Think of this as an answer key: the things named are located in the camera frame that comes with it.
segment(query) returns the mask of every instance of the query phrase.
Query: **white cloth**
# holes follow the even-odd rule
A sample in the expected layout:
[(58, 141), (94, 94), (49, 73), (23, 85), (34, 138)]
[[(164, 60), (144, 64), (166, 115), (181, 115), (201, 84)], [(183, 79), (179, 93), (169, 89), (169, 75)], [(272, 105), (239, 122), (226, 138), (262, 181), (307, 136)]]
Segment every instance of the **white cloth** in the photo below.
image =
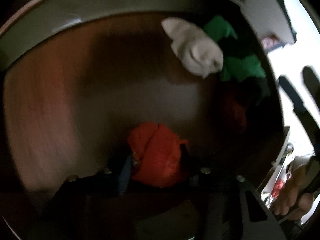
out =
[(173, 52), (189, 72), (206, 78), (222, 70), (223, 53), (201, 28), (180, 18), (167, 18), (162, 27), (172, 39)]

